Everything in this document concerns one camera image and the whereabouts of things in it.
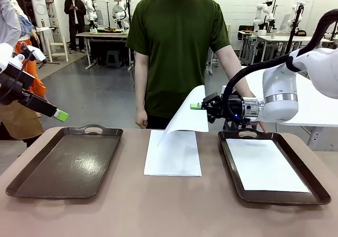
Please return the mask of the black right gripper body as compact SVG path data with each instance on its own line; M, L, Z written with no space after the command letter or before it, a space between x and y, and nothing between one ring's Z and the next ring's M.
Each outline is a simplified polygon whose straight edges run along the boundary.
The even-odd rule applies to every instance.
M228 101L221 96L220 113L218 118L224 118L228 121L243 120L243 103L242 97L239 95L230 95Z

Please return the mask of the white A4 paper sheet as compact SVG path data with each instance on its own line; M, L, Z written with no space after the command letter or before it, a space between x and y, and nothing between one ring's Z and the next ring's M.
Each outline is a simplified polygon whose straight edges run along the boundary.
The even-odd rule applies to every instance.
M227 139L226 142L245 190L309 192L272 140Z
M202 109L205 98L205 86L195 87L185 98L178 111L166 127L160 142L174 131L208 132L209 125L206 110Z

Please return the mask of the person's right forearm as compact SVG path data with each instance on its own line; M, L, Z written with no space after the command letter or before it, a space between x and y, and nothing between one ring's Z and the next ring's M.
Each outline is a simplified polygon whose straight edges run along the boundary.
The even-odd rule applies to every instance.
M145 92L147 87L149 57L135 52L135 92L136 111L144 111Z

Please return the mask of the person's left forearm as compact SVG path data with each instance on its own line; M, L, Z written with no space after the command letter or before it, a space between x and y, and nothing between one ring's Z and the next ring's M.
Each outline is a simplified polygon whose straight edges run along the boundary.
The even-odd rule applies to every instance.
M232 79L239 71L241 71L241 63L236 56L232 46L228 45L216 51L222 68L224 69L228 79ZM254 97L245 78L242 78L236 85L235 89L243 97Z

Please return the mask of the person's left hand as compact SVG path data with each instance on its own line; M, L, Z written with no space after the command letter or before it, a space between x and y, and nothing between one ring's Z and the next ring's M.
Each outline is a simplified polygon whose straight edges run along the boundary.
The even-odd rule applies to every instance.
M253 129L257 129L257 127L259 126L264 133L268 132L266 124L262 121L250 122L249 124Z

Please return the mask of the person's right hand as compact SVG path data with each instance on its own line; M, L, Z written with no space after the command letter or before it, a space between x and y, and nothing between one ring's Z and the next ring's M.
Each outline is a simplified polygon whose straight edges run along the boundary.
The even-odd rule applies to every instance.
M136 110L135 124L141 129L147 127L147 113L144 109Z

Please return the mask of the black trousers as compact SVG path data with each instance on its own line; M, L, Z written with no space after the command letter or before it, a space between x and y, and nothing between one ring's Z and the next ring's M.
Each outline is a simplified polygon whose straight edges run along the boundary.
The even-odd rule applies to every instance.
M171 120L172 120L171 118L148 115L146 128L165 130Z

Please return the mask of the white A4 paper stack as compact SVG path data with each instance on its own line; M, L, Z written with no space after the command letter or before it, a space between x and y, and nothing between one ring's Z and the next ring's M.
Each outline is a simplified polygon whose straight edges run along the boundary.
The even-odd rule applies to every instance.
M196 134L193 131L152 130L144 175L202 176Z

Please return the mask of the person in green shirt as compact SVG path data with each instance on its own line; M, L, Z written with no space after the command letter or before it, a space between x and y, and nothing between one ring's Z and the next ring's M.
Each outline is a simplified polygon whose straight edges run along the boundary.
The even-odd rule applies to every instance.
M172 118L204 84L208 50L230 44L221 7L213 0L141 0L127 47L148 56L145 111Z

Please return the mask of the large white table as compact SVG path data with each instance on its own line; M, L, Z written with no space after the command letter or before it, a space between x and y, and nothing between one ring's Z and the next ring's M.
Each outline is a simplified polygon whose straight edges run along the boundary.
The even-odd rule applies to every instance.
M255 95L255 98L263 98L263 73L263 70L259 70L244 77L251 92ZM312 130L308 145L310 148L313 148L315 138L321 132L323 127L338 127L338 99L332 99L321 94L315 89L310 78L307 79L298 74L296 75L296 88L298 96L297 114L289 121L264 123L312 126L314 129Z

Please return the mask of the white background desk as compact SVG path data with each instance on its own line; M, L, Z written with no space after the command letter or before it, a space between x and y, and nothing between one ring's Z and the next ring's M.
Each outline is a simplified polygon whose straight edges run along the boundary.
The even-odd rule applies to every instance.
M287 34L277 33L258 36L254 32L238 31L240 41L239 60L244 65L250 65L264 60L271 60L307 45L310 36L294 36L291 40Z

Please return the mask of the grey plastic stool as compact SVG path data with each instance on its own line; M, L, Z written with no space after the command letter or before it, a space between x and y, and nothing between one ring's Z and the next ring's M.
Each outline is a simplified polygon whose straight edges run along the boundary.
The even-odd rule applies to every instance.
M107 51L106 66L108 68L119 69L122 66L122 60L119 51Z

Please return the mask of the person in black clothes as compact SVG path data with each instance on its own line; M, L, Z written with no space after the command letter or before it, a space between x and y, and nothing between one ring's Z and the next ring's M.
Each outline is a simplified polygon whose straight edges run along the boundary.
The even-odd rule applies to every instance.
M75 53L76 35L85 31L86 8L81 0L65 0L64 12L69 17L70 52Z

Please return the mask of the wooden top background table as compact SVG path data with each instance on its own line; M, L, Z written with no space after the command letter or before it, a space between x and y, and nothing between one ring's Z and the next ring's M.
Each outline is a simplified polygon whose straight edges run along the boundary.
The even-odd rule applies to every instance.
M90 44L91 43L104 43L104 44L112 44L112 45L118 45L119 48L121 49L122 45L124 47L127 38L128 38L128 33L94 33L94 32L83 32L83 33L78 33L76 34L76 37L82 37L84 40L84 45L85 45L85 52L86 52L86 57L88 64L85 67L86 70L89 70L92 68L94 65L97 65L98 62L97 60L93 59L92 54L91 54L91 48Z

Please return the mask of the black stand pole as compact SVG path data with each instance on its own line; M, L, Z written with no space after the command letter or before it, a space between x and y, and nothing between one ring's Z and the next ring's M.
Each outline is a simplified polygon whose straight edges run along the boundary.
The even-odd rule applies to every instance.
M288 43L287 43L287 46L286 46L286 51L285 51L286 54L288 54L290 52L291 45L292 45L292 42L293 42L293 37L295 35L296 28L297 28L297 25L298 25L298 21L299 21L300 16L303 14L303 11L304 11L304 3L298 2L296 9L295 9L295 12L296 12L295 17L294 17L292 25L291 25L291 32L290 32L289 40L288 40Z

